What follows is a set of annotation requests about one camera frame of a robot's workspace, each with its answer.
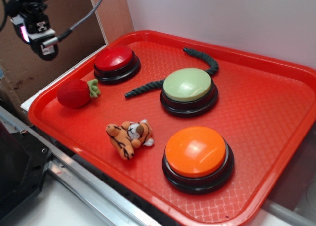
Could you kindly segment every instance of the orange button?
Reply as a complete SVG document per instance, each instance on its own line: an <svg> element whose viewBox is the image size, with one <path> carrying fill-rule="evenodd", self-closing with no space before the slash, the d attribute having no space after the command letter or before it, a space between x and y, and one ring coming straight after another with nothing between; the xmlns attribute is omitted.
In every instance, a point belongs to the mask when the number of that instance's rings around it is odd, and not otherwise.
<svg viewBox="0 0 316 226"><path fill-rule="evenodd" d="M165 154L176 173L200 178L215 172L223 164L226 144L215 130L193 126L175 133L167 143Z"/></svg>

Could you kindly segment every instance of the tiger plush toy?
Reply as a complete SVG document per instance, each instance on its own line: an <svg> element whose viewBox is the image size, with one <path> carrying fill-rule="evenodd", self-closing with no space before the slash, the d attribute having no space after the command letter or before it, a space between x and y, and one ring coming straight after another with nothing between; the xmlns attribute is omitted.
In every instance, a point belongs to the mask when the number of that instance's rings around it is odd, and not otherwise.
<svg viewBox="0 0 316 226"><path fill-rule="evenodd" d="M147 120L141 122L125 121L121 126L109 124L106 127L110 142L124 160L134 157L134 149L141 145L152 146L152 128Z"/></svg>

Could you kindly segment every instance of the strawberry plush toy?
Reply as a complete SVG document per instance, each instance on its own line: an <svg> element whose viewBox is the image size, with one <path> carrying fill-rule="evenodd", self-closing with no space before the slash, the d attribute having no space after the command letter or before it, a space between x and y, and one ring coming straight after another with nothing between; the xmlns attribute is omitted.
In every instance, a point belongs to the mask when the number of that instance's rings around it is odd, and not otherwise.
<svg viewBox="0 0 316 226"><path fill-rule="evenodd" d="M100 94L97 79L88 82L84 80L70 80L58 89L57 100L63 106L79 108L88 104L92 98L97 98Z"/></svg>

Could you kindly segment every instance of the dark green rope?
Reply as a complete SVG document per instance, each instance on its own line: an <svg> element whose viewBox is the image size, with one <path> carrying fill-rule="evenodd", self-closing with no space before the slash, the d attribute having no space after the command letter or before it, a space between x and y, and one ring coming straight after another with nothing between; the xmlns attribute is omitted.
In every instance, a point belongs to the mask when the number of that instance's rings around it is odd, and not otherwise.
<svg viewBox="0 0 316 226"><path fill-rule="evenodd" d="M183 51L186 54L188 54L189 56L199 58L199 59L202 59L203 61L205 61L210 66L210 68L206 70L206 72L209 75L214 75L218 71L218 63L216 62L216 60L214 60L208 54L197 51L195 49L189 49L189 48L183 48ZM159 80L159 81L151 81L150 83L147 83L147 84L142 85L138 88L135 88L132 91L130 91L129 93L126 93L125 98L129 99L129 98L132 98L134 96L138 96L138 95L141 95L145 92L153 90L153 89L161 89L162 85L163 85L163 81L164 81L164 79Z"/></svg>

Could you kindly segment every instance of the green button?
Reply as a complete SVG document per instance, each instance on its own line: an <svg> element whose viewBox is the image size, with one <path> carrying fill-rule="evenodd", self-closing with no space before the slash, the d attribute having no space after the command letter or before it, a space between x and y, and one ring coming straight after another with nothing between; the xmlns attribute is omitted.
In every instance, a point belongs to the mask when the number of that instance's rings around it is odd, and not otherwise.
<svg viewBox="0 0 316 226"><path fill-rule="evenodd" d="M195 101L211 89L212 79L204 70L185 68L171 73L163 82L167 97L178 102Z"/></svg>

